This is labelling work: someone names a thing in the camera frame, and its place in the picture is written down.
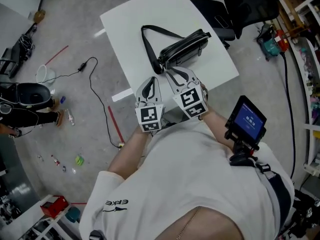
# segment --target white desk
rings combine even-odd
[[[155,74],[151,67],[141,37],[142,25],[156,25],[183,37],[198,29],[210,32],[212,37],[202,55],[182,65],[193,70],[208,91],[239,75],[224,45],[190,0],[130,0],[100,18],[133,93],[147,78],[156,76],[166,111],[177,107],[174,94],[167,78]],[[178,41],[149,29],[145,36],[156,56]]]

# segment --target red box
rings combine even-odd
[[[40,205],[43,213],[53,219],[67,206],[68,202],[62,195],[53,195],[44,204]]]

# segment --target red tape line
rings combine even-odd
[[[55,57],[57,57],[60,53],[62,53],[65,49],[67,49],[69,47],[69,45],[67,45],[66,47],[64,47],[62,50],[60,50],[56,55],[54,55],[51,59],[49,59],[49,61],[44,64],[44,65],[48,65],[49,62],[51,62]]]
[[[124,140],[124,138],[122,137],[122,134],[121,134],[121,132],[120,132],[120,130],[119,130],[119,127],[118,127],[118,125],[117,125],[116,119],[115,119],[115,117],[114,117],[114,114],[112,113],[112,110],[111,110],[111,107],[110,107],[110,106],[108,106],[108,110],[109,110],[111,119],[112,119],[112,121],[113,121],[114,127],[115,127],[115,129],[116,129],[116,131],[117,131],[117,133],[118,133],[118,135],[119,135],[119,138],[120,138],[121,142],[122,142],[122,143],[125,143],[125,140]]]

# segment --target person in black pants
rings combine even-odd
[[[24,128],[41,124],[55,123],[57,127],[61,126],[64,117],[63,109],[54,112],[59,106],[58,99],[51,98],[43,105],[33,106],[30,108],[12,109],[9,114],[0,113],[0,134],[16,135],[12,128]],[[37,112],[48,108],[49,112]]]

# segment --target gold necklace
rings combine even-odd
[[[194,212],[194,215],[189,219],[189,221],[184,225],[183,229],[181,230],[180,234],[176,237],[175,240],[179,240],[181,238],[181,236],[184,234],[184,232],[186,231],[187,227],[189,226],[189,224],[192,222],[192,220],[194,219],[194,217],[196,216],[196,214],[198,213],[198,211],[200,210],[201,206],[198,206]]]

